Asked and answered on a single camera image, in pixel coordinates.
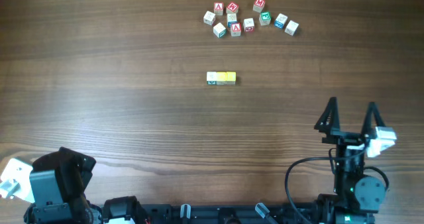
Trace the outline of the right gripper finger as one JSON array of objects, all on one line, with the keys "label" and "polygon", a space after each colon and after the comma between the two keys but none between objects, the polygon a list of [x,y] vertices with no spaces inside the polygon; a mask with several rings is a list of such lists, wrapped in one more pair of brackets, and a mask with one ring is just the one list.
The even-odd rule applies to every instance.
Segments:
[{"label": "right gripper finger", "polygon": [[314,126],[320,133],[340,131],[339,109],[336,97],[331,97],[327,106]]},{"label": "right gripper finger", "polygon": [[376,137],[376,127],[385,127],[385,123],[380,115],[375,102],[370,102],[365,114],[364,122],[361,129],[361,136],[373,139]]}]

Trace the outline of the yellow block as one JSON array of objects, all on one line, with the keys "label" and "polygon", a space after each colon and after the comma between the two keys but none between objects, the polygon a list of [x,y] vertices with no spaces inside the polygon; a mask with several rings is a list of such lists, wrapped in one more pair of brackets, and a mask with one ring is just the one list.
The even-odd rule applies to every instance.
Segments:
[{"label": "yellow block", "polygon": [[235,85],[237,80],[236,72],[226,72],[226,84]]},{"label": "yellow block", "polygon": [[226,85],[226,84],[227,84],[227,73],[217,72],[217,85]]}]

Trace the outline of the green V block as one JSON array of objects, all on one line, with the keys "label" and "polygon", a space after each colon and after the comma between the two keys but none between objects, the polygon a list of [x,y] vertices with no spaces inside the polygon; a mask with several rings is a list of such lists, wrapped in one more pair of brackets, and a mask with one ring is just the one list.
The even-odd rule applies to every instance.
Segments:
[{"label": "green V block", "polygon": [[217,84],[217,72],[207,72],[207,84],[216,85]]}]

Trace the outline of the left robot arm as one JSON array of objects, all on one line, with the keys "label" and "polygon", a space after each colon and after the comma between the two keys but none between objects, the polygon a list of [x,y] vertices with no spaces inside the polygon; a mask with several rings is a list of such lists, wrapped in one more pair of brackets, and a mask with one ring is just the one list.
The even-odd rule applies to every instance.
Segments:
[{"label": "left robot arm", "polygon": [[148,223],[150,218],[134,196],[107,200],[103,207],[90,203],[85,189],[96,160],[61,147],[32,163],[29,175],[34,202],[25,223],[111,223],[112,220]]}]

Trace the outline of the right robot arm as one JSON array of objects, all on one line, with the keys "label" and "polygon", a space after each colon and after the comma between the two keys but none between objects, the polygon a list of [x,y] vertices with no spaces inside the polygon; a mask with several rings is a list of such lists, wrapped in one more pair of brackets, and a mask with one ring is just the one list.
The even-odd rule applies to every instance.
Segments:
[{"label": "right robot arm", "polygon": [[397,137],[387,127],[374,102],[369,103],[359,133],[341,130],[337,98],[329,99],[314,129],[325,134],[322,142],[335,145],[328,154],[334,175],[334,194],[320,194],[310,220],[312,223],[373,223],[389,188],[387,176],[365,165],[395,145]]}]

